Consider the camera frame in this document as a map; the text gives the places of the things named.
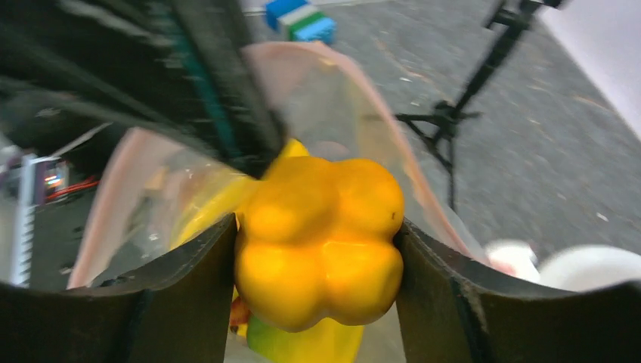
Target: blue block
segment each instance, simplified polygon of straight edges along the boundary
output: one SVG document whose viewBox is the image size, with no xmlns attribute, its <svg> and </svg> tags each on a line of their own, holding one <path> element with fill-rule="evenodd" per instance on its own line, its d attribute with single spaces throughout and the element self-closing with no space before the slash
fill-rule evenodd
<svg viewBox="0 0 641 363">
<path fill-rule="evenodd" d="M 265 5 L 265 20 L 274 31 L 278 31 L 278 18 L 307 5 L 306 0 L 274 0 Z"/>
<path fill-rule="evenodd" d="M 334 42 L 334 33 L 336 32 L 336 22 L 328 17 L 309 24 L 294 33 L 294 40 L 297 42 L 313 42 L 320 40 L 330 45 Z"/>
</svg>

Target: toy vegetable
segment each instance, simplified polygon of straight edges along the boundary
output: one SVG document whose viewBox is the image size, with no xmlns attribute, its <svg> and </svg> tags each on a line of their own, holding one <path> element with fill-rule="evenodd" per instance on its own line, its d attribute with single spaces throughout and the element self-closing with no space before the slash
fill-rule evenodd
<svg viewBox="0 0 641 363">
<path fill-rule="evenodd" d="M 325 317 L 375 321 L 401 283 L 392 237 L 403 210 L 398 183 L 371 160 L 279 160 L 238 216 L 240 296 L 261 321 L 289 332 Z"/>
</svg>

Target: green stripe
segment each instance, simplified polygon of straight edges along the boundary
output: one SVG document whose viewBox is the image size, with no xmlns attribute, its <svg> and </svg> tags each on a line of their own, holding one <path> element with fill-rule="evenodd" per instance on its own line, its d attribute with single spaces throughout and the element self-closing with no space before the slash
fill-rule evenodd
<svg viewBox="0 0 641 363">
<path fill-rule="evenodd" d="M 324 17 L 325 17 L 325 14 L 323 14 L 322 11 L 317 11 L 293 23 L 290 26 L 290 33 L 288 34 L 288 36 L 290 36 L 290 40 L 294 40 L 294 33 L 298 32 L 300 29 L 303 29 L 308 25 L 316 23 L 317 21 L 319 21 L 320 19 L 323 19 Z"/>
</svg>

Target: red wire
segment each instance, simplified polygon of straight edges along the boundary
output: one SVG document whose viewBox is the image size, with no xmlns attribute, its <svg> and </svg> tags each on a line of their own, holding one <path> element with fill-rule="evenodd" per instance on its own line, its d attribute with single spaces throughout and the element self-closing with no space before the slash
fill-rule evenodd
<svg viewBox="0 0 641 363">
<path fill-rule="evenodd" d="M 98 185 L 98 183 L 100 183 L 99 180 L 93 181 L 94 179 L 95 179 L 95 176 L 90 176 L 90 177 L 88 177 L 86 180 L 84 180 L 81 183 L 78 183 L 78 184 L 75 184 L 75 185 L 71 185 L 69 187 L 66 187 L 66 188 L 64 188 L 64 189 L 62 189 L 60 191 L 57 191 L 57 192 L 53 193 L 52 195 L 47 197 L 47 200 L 52 200 L 52 199 L 58 198 L 58 197 L 60 197 L 62 195 L 65 195 L 65 194 L 68 194 L 68 193 L 72 193 L 74 191 L 81 191 L 83 189 L 94 187 L 94 186 Z"/>
</svg>

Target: gray floor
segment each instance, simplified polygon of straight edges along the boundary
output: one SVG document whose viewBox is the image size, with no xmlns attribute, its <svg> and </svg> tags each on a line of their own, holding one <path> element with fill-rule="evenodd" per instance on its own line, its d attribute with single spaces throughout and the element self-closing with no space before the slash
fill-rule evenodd
<svg viewBox="0 0 641 363">
<path fill-rule="evenodd" d="M 491 0 L 331 6 L 334 48 L 353 57 L 395 112 L 455 98 L 495 36 Z M 250 17 L 259 40 L 276 39 Z M 540 257 L 578 244 L 641 253 L 641 144 L 542 26 L 472 102 L 461 130 L 459 214 L 479 242 L 532 240 Z M 444 196 L 446 179 L 420 150 Z"/>
</svg>

